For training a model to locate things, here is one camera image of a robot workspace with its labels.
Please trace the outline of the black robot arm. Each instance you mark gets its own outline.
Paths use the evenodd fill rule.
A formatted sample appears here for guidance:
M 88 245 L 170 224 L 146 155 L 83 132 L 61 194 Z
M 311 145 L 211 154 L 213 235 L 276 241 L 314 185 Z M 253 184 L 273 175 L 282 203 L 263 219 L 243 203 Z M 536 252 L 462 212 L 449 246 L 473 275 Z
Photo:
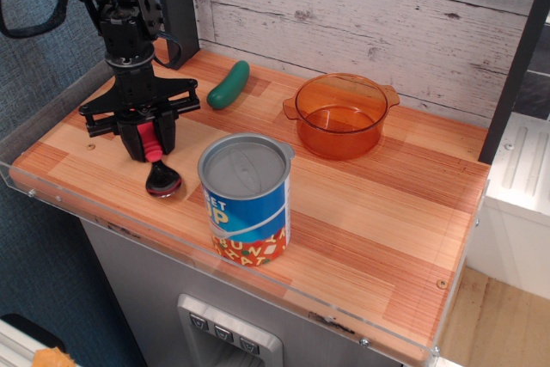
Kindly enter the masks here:
M 60 26 L 69 0 L 57 0 L 51 16 L 43 23 L 1 32 L 11 39 L 26 39 Z M 83 104 L 79 113 L 86 119 L 90 137 L 113 133 L 121 137 L 130 157 L 146 162 L 150 149 L 147 137 L 156 138 L 162 153 L 175 146 L 175 121 L 180 114 L 200 107 L 198 83 L 189 78 L 160 78 L 153 65 L 155 40 L 175 43 L 164 32 L 162 6 L 156 0 L 80 0 L 103 38 L 105 60 L 114 73 L 114 85 L 103 95 Z

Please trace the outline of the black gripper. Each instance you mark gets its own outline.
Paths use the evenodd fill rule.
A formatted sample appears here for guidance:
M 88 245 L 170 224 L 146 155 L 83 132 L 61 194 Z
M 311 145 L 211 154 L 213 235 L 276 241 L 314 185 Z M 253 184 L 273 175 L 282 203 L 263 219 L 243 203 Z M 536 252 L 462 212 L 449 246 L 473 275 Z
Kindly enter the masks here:
M 162 152 L 175 147 L 175 121 L 182 113 L 200 108 L 198 82 L 191 78 L 161 78 L 151 64 L 114 70 L 114 85 L 79 108 L 91 137 L 119 134 L 130 158 L 146 162 L 138 126 L 154 123 Z

